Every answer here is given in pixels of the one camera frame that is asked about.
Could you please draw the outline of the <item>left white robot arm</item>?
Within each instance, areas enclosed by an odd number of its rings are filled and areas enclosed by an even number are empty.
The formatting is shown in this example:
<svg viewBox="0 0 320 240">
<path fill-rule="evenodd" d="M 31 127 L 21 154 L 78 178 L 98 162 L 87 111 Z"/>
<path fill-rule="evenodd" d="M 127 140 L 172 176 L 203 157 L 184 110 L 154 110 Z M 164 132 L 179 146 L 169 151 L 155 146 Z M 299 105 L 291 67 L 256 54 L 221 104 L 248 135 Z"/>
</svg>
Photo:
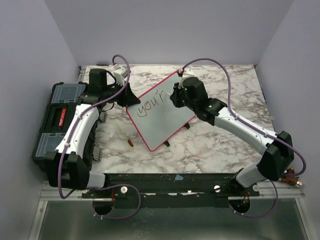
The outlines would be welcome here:
<svg viewBox="0 0 320 240">
<path fill-rule="evenodd" d="M 61 106 L 58 127 L 66 131 L 53 150 L 43 156 L 50 186 L 71 190 L 93 189 L 101 198 L 107 197 L 111 185 L 103 173 L 92 172 L 96 128 L 107 103 L 131 107 L 140 103 L 128 83 L 130 69 L 114 65 L 113 72 L 102 68 L 89 71 L 89 82 L 81 82 L 84 91 L 71 107 Z"/>
</svg>

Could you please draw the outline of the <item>pink framed whiteboard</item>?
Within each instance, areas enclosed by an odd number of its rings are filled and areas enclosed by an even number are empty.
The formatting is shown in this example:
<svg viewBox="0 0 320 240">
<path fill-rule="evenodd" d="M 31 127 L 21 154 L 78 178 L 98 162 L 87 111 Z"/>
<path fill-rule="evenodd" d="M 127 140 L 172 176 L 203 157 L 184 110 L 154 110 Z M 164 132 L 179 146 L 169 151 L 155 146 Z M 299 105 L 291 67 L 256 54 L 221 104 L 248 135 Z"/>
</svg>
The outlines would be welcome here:
<svg viewBox="0 0 320 240">
<path fill-rule="evenodd" d="M 140 104 L 126 108 L 126 112 L 149 151 L 153 152 L 183 128 L 192 118 L 187 107 L 176 108 L 167 93 L 173 93 L 180 78 L 171 73 L 139 96 Z"/>
</svg>

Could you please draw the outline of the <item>brown marker cap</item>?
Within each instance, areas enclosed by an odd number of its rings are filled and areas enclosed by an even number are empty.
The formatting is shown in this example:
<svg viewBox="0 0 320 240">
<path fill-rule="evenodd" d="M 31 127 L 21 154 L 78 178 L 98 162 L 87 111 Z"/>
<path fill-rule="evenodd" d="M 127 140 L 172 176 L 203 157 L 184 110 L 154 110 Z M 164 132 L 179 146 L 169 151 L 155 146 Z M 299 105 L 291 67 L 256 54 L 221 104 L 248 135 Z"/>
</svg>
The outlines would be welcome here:
<svg viewBox="0 0 320 240">
<path fill-rule="evenodd" d="M 134 144 L 132 143 L 132 141 L 129 139 L 128 141 L 128 144 L 131 146 L 131 147 L 133 147 L 134 146 Z"/>
</svg>

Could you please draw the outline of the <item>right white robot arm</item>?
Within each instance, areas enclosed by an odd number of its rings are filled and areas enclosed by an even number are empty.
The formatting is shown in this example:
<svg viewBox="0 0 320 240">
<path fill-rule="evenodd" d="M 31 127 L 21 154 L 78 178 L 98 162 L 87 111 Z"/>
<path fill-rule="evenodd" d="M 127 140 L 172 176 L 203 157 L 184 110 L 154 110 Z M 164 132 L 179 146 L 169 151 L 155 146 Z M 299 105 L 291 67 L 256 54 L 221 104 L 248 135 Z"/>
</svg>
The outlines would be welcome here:
<svg viewBox="0 0 320 240">
<path fill-rule="evenodd" d="M 232 177 L 230 191 L 236 196 L 243 195 L 257 182 L 278 181 L 294 159 L 289 133 L 263 130 L 253 122 L 245 125 L 239 116 L 231 113 L 226 103 L 208 97 L 204 83 L 197 77 L 185 79 L 182 86 L 176 82 L 170 100 L 176 108 L 187 107 L 200 120 L 232 133 L 261 155 L 259 162 L 240 169 Z"/>
</svg>

